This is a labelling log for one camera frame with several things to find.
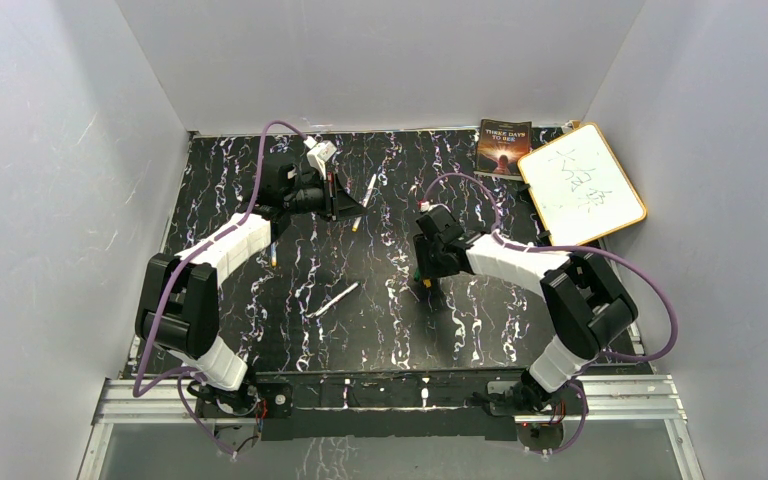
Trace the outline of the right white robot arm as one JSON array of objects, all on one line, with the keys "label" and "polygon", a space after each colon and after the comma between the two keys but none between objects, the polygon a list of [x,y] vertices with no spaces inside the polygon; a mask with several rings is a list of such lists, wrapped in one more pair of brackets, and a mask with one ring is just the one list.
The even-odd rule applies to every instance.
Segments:
[{"label": "right white robot arm", "polygon": [[638,316],[630,294],[597,253],[542,252],[496,232],[469,230],[442,205],[422,213],[417,225],[413,243],[421,280],[483,275],[517,285],[544,302],[554,336],[516,389],[537,414],[558,406],[562,387]]}]

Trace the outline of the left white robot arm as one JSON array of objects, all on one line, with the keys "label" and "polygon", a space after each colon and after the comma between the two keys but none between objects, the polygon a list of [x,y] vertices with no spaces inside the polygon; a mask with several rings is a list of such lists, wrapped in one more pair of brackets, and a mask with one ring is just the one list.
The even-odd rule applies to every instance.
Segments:
[{"label": "left white robot arm", "polygon": [[235,416],[254,411],[259,391],[245,380],[246,363],[220,337],[221,285],[274,244],[291,216],[315,214],[340,222],[367,212],[337,174],[292,160],[258,170],[249,204],[251,212],[233,215],[193,247],[149,260],[135,320],[145,356],[155,348],[172,354],[184,369],[220,390],[220,403]]}]

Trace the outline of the white marker pen yellow end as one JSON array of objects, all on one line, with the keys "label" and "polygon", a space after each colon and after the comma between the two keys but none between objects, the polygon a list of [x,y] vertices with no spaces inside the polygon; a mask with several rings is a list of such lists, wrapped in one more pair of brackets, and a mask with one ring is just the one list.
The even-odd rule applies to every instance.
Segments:
[{"label": "white marker pen yellow end", "polygon": [[[370,181],[368,183],[368,186],[367,186],[367,189],[365,191],[364,197],[363,197],[363,199],[361,201],[361,205],[363,207],[367,207],[368,206],[368,204],[370,202],[370,199],[371,199],[371,197],[373,195],[373,192],[375,190],[375,185],[376,185],[377,179],[378,179],[378,174],[374,174],[372,176],[372,178],[370,179]],[[361,221],[362,221],[362,219],[360,217],[355,219],[355,221],[352,224],[352,232],[357,232],[358,231]]]}]

